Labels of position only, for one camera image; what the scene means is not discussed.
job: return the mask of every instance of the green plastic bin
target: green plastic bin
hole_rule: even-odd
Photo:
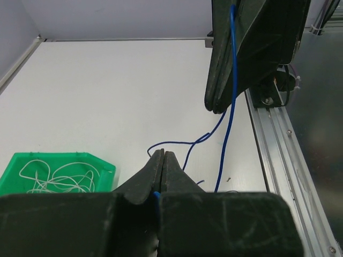
[[[89,153],[15,153],[0,179],[0,195],[109,192],[115,171]]]

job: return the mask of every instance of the gray wall panel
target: gray wall panel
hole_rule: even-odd
[[[50,39],[204,37],[211,0],[23,0]]]
[[[0,0],[0,79],[38,34],[20,0]]]

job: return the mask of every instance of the white table surface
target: white table surface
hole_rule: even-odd
[[[116,165],[124,183],[150,145],[214,128],[220,116],[204,107],[210,58],[203,40],[42,43],[0,95],[0,175],[15,152],[89,152]],[[228,116],[185,170],[206,191],[217,181]],[[182,166],[188,146],[165,149]],[[219,189],[266,190],[244,94]]]

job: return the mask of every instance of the blue wire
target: blue wire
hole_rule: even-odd
[[[235,104],[236,104],[236,97],[237,97],[237,87],[238,87],[238,70],[237,70],[237,51],[236,51],[236,29],[235,29],[235,15],[236,15],[236,6],[233,4],[230,7],[230,30],[231,30],[231,41],[232,41],[232,57],[233,57],[233,92],[232,92],[232,104],[231,104],[231,112],[229,118],[229,124],[227,126],[227,131],[225,134],[223,147],[221,150],[221,157],[220,157],[220,165],[219,165],[219,174],[217,178],[217,183],[215,185],[215,192],[218,192],[219,184],[221,181],[221,175],[223,173],[223,165],[225,159],[225,149],[227,140],[229,138],[229,134],[232,127],[232,122],[234,119],[234,112],[235,112]]]
[[[221,122],[223,121],[223,119],[225,117],[225,114],[226,114],[226,111],[223,112],[223,114],[221,115],[218,123],[216,124],[216,126],[214,127],[214,129],[210,133],[204,134],[203,136],[201,136],[199,139],[197,139],[194,142],[183,142],[183,141],[165,141],[165,142],[160,142],[160,143],[156,143],[155,145],[149,147],[149,149],[146,152],[148,153],[149,157],[151,157],[150,150],[152,148],[156,147],[156,146],[166,145],[166,144],[191,145],[191,147],[189,148],[189,150],[187,152],[187,156],[186,156],[186,159],[185,159],[184,164],[183,164],[182,170],[184,171],[186,166],[187,166],[187,162],[188,162],[188,159],[189,159],[189,156],[190,156],[190,154],[192,152],[193,147],[195,145],[199,144],[199,143],[205,142],[207,139],[209,139],[215,133],[215,131],[217,130],[217,128],[220,126]]]

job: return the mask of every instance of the bolt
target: bolt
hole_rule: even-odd
[[[266,98],[265,100],[262,100],[262,102],[263,102],[265,105],[272,105],[272,104],[274,103],[273,98],[271,98],[271,97],[268,97],[268,98]]]
[[[330,253],[336,253],[336,249],[332,246],[329,247]]]

